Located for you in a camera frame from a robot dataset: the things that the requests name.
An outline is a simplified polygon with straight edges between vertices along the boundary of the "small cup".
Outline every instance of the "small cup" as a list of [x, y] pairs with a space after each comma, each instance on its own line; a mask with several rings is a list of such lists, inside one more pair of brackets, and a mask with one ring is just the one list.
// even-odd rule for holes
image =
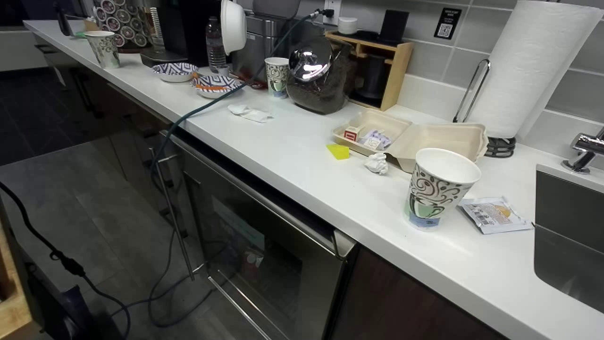
[[287, 98], [289, 58], [268, 56], [266, 62], [266, 85], [272, 96]]
[[355, 34], [357, 32], [357, 17], [340, 17], [338, 19], [338, 32]]
[[410, 187], [412, 221], [421, 226], [438, 225], [440, 215], [470, 191], [479, 174], [478, 164], [459, 153], [419, 149]]
[[110, 30], [89, 30], [85, 38], [89, 39], [93, 53], [102, 68], [119, 68], [119, 56], [113, 43], [115, 32]]

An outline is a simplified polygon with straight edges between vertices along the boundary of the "coffee maker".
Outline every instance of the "coffee maker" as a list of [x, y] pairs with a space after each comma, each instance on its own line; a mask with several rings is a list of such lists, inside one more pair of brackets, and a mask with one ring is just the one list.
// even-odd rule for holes
[[164, 49], [142, 51], [144, 64], [185, 60], [208, 66], [206, 26], [210, 17], [219, 17], [221, 0], [159, 0], [157, 13]]

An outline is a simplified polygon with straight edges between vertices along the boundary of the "yellow item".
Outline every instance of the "yellow item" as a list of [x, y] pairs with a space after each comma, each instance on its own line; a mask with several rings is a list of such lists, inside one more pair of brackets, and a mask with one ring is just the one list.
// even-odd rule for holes
[[328, 143], [327, 149], [340, 160], [351, 157], [351, 147], [347, 145]]

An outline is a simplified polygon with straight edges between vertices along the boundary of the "bottle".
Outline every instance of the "bottle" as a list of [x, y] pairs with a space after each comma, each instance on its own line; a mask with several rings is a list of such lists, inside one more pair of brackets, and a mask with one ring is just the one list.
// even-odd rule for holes
[[206, 53], [208, 53], [208, 66], [211, 72], [225, 72], [227, 70], [227, 55], [223, 47], [223, 34], [221, 24], [215, 17], [210, 17], [206, 26]]

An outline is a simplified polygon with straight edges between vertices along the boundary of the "cabinet door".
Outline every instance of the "cabinet door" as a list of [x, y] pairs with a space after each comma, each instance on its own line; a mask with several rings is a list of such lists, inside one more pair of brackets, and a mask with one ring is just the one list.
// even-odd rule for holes
[[362, 247], [334, 313], [332, 338], [487, 340], [504, 336]]

